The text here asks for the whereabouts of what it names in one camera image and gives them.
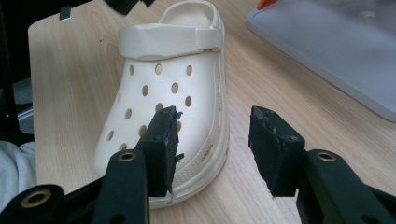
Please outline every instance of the wooden table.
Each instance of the wooden table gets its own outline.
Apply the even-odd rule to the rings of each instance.
[[[96,179],[93,153],[120,85],[124,59],[117,31],[156,22],[177,2],[138,4],[126,17],[95,0],[29,29],[39,184],[68,193]],[[231,136],[217,178],[183,203],[150,212],[151,223],[297,223],[295,198],[273,199],[248,148],[253,105],[275,110],[306,148],[341,155],[368,185],[396,195],[396,123],[336,89],[251,33],[257,0],[213,1],[226,28],[226,83]]]

